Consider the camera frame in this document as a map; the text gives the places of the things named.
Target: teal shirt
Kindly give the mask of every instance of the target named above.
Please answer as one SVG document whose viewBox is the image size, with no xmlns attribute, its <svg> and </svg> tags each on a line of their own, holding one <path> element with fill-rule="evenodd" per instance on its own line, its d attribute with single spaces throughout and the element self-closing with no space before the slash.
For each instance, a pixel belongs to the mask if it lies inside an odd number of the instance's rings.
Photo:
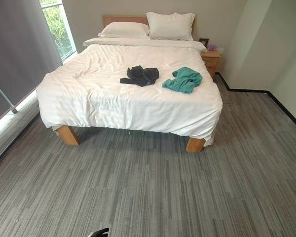
<svg viewBox="0 0 296 237">
<path fill-rule="evenodd" d="M 173 80 L 167 79 L 162 84 L 162 87 L 183 93 L 192 93 L 193 88 L 199 86 L 203 79 L 200 73 L 187 67 L 172 72 L 172 75 L 176 78 Z"/>
</svg>

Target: wooden headboard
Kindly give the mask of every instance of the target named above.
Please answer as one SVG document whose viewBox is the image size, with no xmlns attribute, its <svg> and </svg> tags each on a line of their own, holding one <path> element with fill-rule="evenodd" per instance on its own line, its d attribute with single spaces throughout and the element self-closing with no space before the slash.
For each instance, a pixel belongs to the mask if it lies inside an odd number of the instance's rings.
<svg viewBox="0 0 296 237">
<path fill-rule="evenodd" d="M 103 15 L 102 16 L 103 26 L 107 26 L 112 22 L 138 22 L 149 25 L 146 16 L 114 16 L 114 15 Z M 192 35 L 194 31 L 195 19 L 192 23 Z"/>
</svg>

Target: wooden bed frame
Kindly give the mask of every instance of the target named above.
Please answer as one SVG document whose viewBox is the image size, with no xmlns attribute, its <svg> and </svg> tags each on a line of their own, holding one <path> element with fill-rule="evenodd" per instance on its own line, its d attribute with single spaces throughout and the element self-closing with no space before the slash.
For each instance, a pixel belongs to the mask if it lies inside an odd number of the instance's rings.
<svg viewBox="0 0 296 237">
<path fill-rule="evenodd" d="M 108 25 L 111 22 L 138 22 L 148 25 L 147 17 L 145 16 L 113 16 L 113 15 L 103 15 L 102 21 L 104 27 Z M 57 129 L 59 135 L 63 139 L 63 141 L 67 145 L 79 145 L 79 139 L 73 132 L 73 129 L 70 126 L 63 125 L 60 128 Z M 187 146 L 186 151 L 187 152 L 200 152 L 205 144 L 205 139 L 196 139 L 196 138 L 190 138 Z"/>
</svg>

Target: bed leg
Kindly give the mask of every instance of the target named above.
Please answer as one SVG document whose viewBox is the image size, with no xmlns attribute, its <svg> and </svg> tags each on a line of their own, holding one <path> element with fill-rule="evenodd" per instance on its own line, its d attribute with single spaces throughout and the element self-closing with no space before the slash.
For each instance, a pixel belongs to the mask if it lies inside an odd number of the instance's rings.
<svg viewBox="0 0 296 237">
<path fill-rule="evenodd" d="M 204 138 L 197 139 L 190 137 L 185 150 L 187 152 L 200 152 L 203 149 L 205 142 Z"/>
<path fill-rule="evenodd" d="M 70 126 L 64 125 L 57 129 L 57 132 L 67 145 L 79 145 L 79 139 Z"/>
</svg>

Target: black baseboard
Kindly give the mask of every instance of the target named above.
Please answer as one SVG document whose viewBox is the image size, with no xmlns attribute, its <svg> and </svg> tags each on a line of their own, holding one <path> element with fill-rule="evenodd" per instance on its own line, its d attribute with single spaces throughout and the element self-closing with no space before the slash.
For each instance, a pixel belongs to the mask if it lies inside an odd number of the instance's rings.
<svg viewBox="0 0 296 237">
<path fill-rule="evenodd" d="M 296 118 L 291 114 L 291 112 L 288 111 L 288 109 L 285 108 L 285 106 L 278 100 L 276 99 L 276 97 L 268 90 L 248 90 L 248 89 L 232 89 L 229 87 L 229 85 L 227 84 L 227 82 L 225 81 L 225 79 L 223 78 L 223 76 L 220 73 L 215 73 L 215 75 L 218 75 L 221 79 L 222 82 L 224 83 L 224 85 L 226 86 L 228 91 L 235 91 L 235 92 L 253 92 L 253 93 L 265 93 L 267 94 L 269 97 L 272 98 L 272 100 L 278 105 L 278 107 L 280 107 L 283 112 L 295 123 L 296 125 Z"/>
<path fill-rule="evenodd" d="M 3 160 L 3 157 L 5 153 L 9 150 L 9 148 L 15 143 L 16 140 L 18 140 L 25 132 L 28 130 L 28 128 L 38 119 L 40 113 L 38 113 L 32 120 L 25 126 L 25 128 L 22 129 L 22 131 L 12 140 L 12 142 L 4 149 L 4 151 L 0 154 L 0 162 Z"/>
</svg>

